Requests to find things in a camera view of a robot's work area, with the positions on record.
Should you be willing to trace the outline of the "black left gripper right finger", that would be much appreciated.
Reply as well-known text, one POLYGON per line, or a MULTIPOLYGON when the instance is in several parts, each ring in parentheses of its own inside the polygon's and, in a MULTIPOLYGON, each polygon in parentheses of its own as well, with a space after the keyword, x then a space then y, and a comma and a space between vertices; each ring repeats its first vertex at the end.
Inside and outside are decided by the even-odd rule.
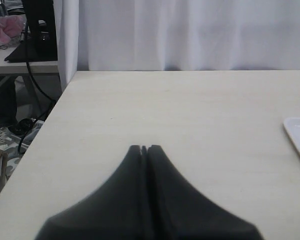
POLYGON ((147 188, 157 240, 261 240, 258 228, 192 186, 159 145, 146 154, 147 188))

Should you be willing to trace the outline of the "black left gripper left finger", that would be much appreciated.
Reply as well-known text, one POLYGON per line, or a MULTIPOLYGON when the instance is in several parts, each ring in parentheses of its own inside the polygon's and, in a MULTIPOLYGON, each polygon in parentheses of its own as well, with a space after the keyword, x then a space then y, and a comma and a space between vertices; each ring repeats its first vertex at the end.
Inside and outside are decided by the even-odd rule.
POLYGON ((37 240, 146 240, 146 148, 132 145, 95 192, 50 217, 37 240))

